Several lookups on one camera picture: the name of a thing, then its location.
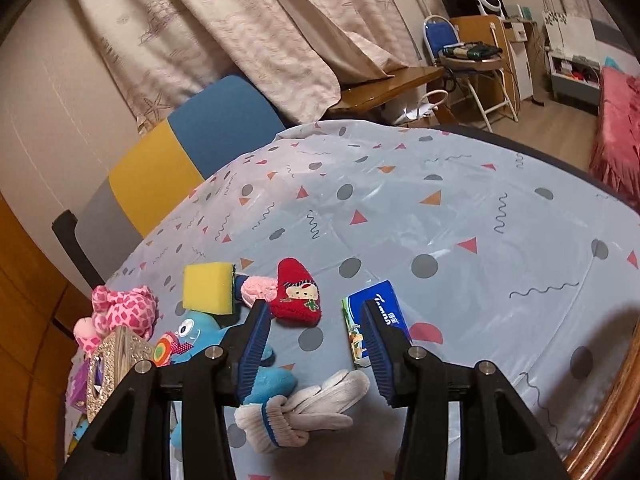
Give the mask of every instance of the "sponge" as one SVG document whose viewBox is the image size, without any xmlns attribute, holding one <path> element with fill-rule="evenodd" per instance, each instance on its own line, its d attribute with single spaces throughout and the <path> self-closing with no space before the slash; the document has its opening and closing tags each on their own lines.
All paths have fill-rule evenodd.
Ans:
<svg viewBox="0 0 640 480">
<path fill-rule="evenodd" d="M 186 266 L 182 306 L 209 314 L 232 314 L 234 274 L 233 264 L 225 262 Z"/>
</svg>

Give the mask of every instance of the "patterned tablecloth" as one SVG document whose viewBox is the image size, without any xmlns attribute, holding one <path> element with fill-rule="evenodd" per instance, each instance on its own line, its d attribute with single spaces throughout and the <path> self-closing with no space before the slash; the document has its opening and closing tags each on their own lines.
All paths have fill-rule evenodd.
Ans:
<svg viewBox="0 0 640 480">
<path fill-rule="evenodd" d="M 108 286 L 148 285 L 159 297 L 155 341 L 184 316 L 184 266 L 230 261 L 275 276 L 282 258 L 298 258 L 318 283 L 322 319 L 305 330 L 273 322 L 269 343 L 274 366 L 289 365 L 301 388 L 353 368 L 340 300 L 388 279 L 416 344 L 448 362 L 494 361 L 565 455 L 606 396 L 638 317 L 639 223 L 615 198 L 529 156 L 435 130 L 327 121 L 287 130 L 217 172 Z M 236 475 L 386 478 L 404 410 L 372 381 L 349 413 L 349 430 L 258 455 L 228 408 Z M 456 478 L 454 407 L 449 419 Z"/>
</svg>

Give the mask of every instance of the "googly eye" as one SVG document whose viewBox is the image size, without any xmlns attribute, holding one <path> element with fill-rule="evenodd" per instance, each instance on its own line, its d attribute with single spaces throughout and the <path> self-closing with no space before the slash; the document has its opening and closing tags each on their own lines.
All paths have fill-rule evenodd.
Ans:
<svg viewBox="0 0 640 480">
<path fill-rule="evenodd" d="M 178 327 L 178 336 L 184 337 L 193 328 L 193 319 L 185 319 Z"/>
</svg>

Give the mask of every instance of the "pink spotted fabric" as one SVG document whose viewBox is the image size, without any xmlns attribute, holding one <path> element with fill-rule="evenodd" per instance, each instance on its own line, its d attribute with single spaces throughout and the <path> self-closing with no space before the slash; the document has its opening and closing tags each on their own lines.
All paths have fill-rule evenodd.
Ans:
<svg viewBox="0 0 640 480">
<path fill-rule="evenodd" d="M 99 285 L 91 300 L 93 315 L 79 319 L 74 326 L 76 341 L 88 355 L 117 326 L 127 326 L 143 339 L 151 338 L 158 304 L 148 286 L 120 291 Z"/>
</svg>

